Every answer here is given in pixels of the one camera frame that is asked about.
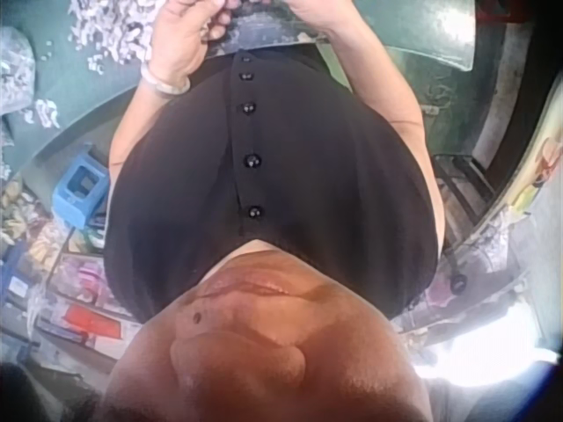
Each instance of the mouth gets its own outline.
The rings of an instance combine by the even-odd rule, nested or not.
[[[211,276],[197,295],[215,297],[238,291],[260,296],[291,296],[297,292],[278,272],[259,268],[226,268]]]

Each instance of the green table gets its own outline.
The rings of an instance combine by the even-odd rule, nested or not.
[[[475,49],[474,0],[357,0],[359,10],[383,43],[389,47],[434,57],[454,68],[470,70]],[[242,10],[233,23],[232,35],[212,54],[228,54],[243,48],[288,45],[322,41],[302,22],[296,20],[285,6],[276,5],[268,11],[258,7],[263,19],[249,19],[250,11]],[[60,129],[44,128],[35,117],[28,124],[20,113],[4,116],[10,127],[15,146],[4,149],[4,161],[16,174],[26,163],[52,142],[71,142],[76,124],[85,124],[92,111],[106,105],[102,114],[113,113],[113,99],[131,90],[139,79],[138,61],[120,65],[105,60],[105,74],[88,70],[87,58],[96,54],[93,46],[76,51],[68,41],[69,29],[75,17],[67,14],[64,0],[4,0],[2,25],[18,28],[30,40],[36,59],[52,53],[43,62],[37,60],[35,98],[53,100],[58,107]],[[303,37],[308,34],[311,39]]]

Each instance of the hand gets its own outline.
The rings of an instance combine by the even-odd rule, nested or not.
[[[207,41],[225,35],[230,10],[238,6],[240,0],[167,0],[153,26],[150,73],[184,86],[203,63]]]
[[[336,33],[360,17],[352,0],[284,0],[305,23],[323,33]]]

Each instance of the silver bangle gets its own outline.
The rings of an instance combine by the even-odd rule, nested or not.
[[[192,84],[190,83],[190,79],[188,77],[186,78],[186,84],[184,86],[182,86],[181,88],[167,84],[166,82],[161,81],[156,76],[154,76],[152,73],[150,73],[149,64],[147,62],[143,63],[143,65],[141,66],[141,76],[143,77],[145,82],[147,82],[155,90],[157,90],[158,92],[162,92],[163,94],[166,94],[166,95],[182,95],[182,94],[185,94],[186,92],[189,91],[189,89],[192,86]]]

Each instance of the black top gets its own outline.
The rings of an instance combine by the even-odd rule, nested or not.
[[[305,57],[241,51],[202,74],[114,188],[116,297],[144,322],[260,239],[398,315],[431,282],[438,244],[425,179],[390,124]]]

